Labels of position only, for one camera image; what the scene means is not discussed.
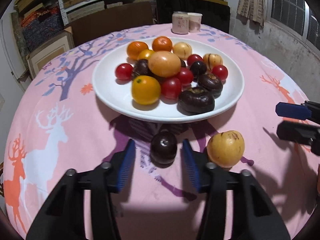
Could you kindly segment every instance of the pink tablecloth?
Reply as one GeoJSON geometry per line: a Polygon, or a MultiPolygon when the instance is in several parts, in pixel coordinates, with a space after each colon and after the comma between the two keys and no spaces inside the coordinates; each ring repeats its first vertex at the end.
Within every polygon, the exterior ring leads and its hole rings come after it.
{"type": "MultiPolygon", "coordinates": [[[[155,168],[146,157],[150,139],[162,125],[119,115],[92,91],[92,71],[99,59],[122,44],[160,35],[178,37],[170,24],[111,33],[55,58],[31,83],[15,114],[4,163],[8,215],[23,237],[67,169],[91,170],[133,138],[137,155],[131,186],[113,195],[122,239],[195,239],[204,196],[197,195],[182,174],[180,151],[167,169],[155,168]]],[[[275,106],[279,101],[300,104],[307,97],[279,67],[230,35],[203,25],[200,33],[184,37],[229,55],[243,72],[245,89],[237,105],[224,114],[198,123],[166,125],[167,129],[180,145],[188,138],[198,151],[217,131],[240,131],[245,158],[232,171],[252,171],[294,236],[313,211],[319,160],[307,148],[277,138],[282,118],[275,106]]],[[[85,202],[86,233],[92,238],[88,196],[85,202]]],[[[226,239],[231,207],[228,200],[226,239]]]]}

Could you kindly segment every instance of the screw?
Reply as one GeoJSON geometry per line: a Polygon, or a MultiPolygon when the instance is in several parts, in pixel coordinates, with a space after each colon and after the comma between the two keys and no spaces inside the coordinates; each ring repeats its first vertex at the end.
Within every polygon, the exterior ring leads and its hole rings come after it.
{"type": "Polygon", "coordinates": [[[101,168],[109,169],[109,168],[111,168],[111,163],[110,162],[101,163],[101,168]]]}
{"type": "Polygon", "coordinates": [[[217,165],[215,163],[207,163],[206,166],[210,170],[215,169],[217,167],[217,165]]]}
{"type": "Polygon", "coordinates": [[[242,171],[241,171],[241,174],[242,174],[243,176],[246,176],[246,177],[251,176],[251,172],[248,171],[248,170],[242,170],[242,171]]]}
{"type": "Polygon", "coordinates": [[[76,173],[77,173],[77,172],[76,172],[75,169],[69,169],[69,170],[66,171],[66,175],[67,175],[67,176],[73,176],[73,175],[75,175],[76,173]]]}

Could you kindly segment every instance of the white deer silhouette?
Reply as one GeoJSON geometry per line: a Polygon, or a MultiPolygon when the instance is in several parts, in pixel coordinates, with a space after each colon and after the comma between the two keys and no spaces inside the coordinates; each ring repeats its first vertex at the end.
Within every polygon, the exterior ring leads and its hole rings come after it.
{"type": "Polygon", "coordinates": [[[28,212],[28,208],[26,207],[24,197],[27,184],[30,183],[36,185],[39,207],[41,207],[42,202],[48,197],[47,181],[52,178],[53,171],[57,165],[59,156],[58,142],[61,141],[66,143],[68,141],[68,137],[61,124],[70,119],[70,117],[73,115],[69,114],[69,111],[70,109],[66,110],[63,106],[62,111],[60,114],[58,114],[57,103],[47,115],[48,125],[46,126],[42,125],[39,120],[39,116],[43,111],[39,111],[36,115],[36,123],[40,128],[47,130],[46,133],[49,134],[49,137],[44,149],[36,149],[29,152],[22,160],[26,174],[26,179],[20,181],[23,185],[23,205],[30,218],[31,216],[28,212]]]}

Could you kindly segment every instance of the red cherry tomato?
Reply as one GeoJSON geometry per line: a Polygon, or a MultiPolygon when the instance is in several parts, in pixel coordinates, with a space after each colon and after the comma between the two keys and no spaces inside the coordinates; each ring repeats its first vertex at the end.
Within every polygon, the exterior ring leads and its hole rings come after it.
{"type": "Polygon", "coordinates": [[[191,66],[195,61],[203,61],[203,58],[197,54],[192,54],[187,59],[187,65],[191,66]]]}
{"type": "Polygon", "coordinates": [[[228,69],[224,65],[218,65],[213,67],[212,74],[215,74],[221,81],[225,81],[228,77],[228,69]]]}
{"type": "Polygon", "coordinates": [[[129,63],[122,63],[116,68],[116,78],[130,80],[133,67],[129,63]]]}
{"type": "Polygon", "coordinates": [[[168,99],[177,99],[181,90],[181,82],[176,77],[167,79],[161,85],[161,93],[168,99]]]}
{"type": "Polygon", "coordinates": [[[188,86],[193,81],[193,73],[187,68],[181,68],[176,77],[181,81],[182,86],[188,86]]]}

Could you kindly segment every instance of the window screen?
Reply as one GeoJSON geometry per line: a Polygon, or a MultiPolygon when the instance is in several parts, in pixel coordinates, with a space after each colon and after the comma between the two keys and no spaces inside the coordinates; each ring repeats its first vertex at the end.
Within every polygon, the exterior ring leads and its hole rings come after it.
{"type": "Polygon", "coordinates": [[[312,11],[310,11],[307,39],[320,50],[320,26],[312,11]]]}
{"type": "Polygon", "coordinates": [[[271,17],[303,35],[304,0],[273,0],[271,17]]]}

